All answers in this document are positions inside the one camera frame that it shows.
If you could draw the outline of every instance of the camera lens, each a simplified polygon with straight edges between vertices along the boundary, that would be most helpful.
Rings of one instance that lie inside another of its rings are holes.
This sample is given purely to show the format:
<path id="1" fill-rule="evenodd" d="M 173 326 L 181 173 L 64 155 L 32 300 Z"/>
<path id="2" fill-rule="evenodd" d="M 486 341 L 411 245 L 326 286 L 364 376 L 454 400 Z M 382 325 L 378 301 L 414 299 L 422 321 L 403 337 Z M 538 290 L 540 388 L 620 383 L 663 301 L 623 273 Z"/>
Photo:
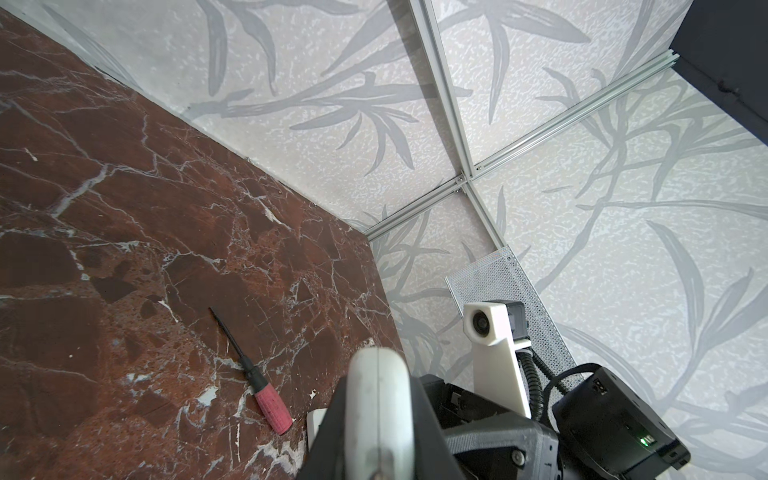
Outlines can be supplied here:
<path id="1" fill-rule="evenodd" d="M 483 312 L 477 312 L 475 316 L 472 317 L 472 326 L 475 327 L 475 331 L 480 336 L 488 336 L 491 332 L 491 323 Z"/>

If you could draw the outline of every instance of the screw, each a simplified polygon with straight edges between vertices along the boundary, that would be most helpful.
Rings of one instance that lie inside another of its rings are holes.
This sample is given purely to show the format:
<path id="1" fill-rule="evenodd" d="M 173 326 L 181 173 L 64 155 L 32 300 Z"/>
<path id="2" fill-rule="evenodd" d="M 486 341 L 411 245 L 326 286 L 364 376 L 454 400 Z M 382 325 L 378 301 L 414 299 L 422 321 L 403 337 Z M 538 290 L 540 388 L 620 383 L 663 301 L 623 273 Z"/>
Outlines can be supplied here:
<path id="1" fill-rule="evenodd" d="M 525 465 L 525 453 L 517 449 L 512 450 L 512 463 L 514 463 L 518 467 L 522 467 L 523 465 Z"/>

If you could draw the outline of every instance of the marble surface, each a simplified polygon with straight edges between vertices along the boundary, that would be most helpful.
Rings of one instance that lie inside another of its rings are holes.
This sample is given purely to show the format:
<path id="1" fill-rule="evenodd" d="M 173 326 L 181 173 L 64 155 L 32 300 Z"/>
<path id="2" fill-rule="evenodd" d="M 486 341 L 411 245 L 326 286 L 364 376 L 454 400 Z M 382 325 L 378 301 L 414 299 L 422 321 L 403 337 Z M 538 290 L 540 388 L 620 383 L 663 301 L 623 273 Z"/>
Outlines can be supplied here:
<path id="1" fill-rule="evenodd" d="M 289 478 L 352 352 L 402 351 L 366 238 L 0 25 L 0 478 Z M 284 436 L 208 306 L 296 418 Z"/>

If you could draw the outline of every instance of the red screwdriver handle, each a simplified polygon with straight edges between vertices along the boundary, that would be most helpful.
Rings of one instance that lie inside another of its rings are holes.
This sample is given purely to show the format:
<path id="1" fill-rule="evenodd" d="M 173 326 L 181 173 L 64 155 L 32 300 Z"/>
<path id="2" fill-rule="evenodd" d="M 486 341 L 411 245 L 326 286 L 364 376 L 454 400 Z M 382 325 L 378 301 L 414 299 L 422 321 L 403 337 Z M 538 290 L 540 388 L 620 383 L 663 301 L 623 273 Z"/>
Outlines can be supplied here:
<path id="1" fill-rule="evenodd" d="M 290 418 L 288 408 L 283 403 L 283 399 L 275 390 L 275 387 L 271 383 L 267 384 L 260 392 L 253 394 L 256 397 L 256 401 L 261 408 L 261 412 L 266 417 L 266 420 L 272 426 L 277 435 L 282 435 L 287 432 L 291 425 L 293 425 L 293 419 Z"/>

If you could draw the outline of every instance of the dark panel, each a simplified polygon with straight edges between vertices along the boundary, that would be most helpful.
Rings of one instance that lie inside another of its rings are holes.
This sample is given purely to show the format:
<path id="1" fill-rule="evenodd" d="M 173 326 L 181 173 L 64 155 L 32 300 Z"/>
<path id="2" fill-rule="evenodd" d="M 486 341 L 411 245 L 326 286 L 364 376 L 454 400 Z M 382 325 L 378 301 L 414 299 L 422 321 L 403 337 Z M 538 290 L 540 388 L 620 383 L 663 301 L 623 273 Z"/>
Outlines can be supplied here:
<path id="1" fill-rule="evenodd" d="M 674 69 L 768 142 L 768 2 L 696 0 L 672 41 Z"/>

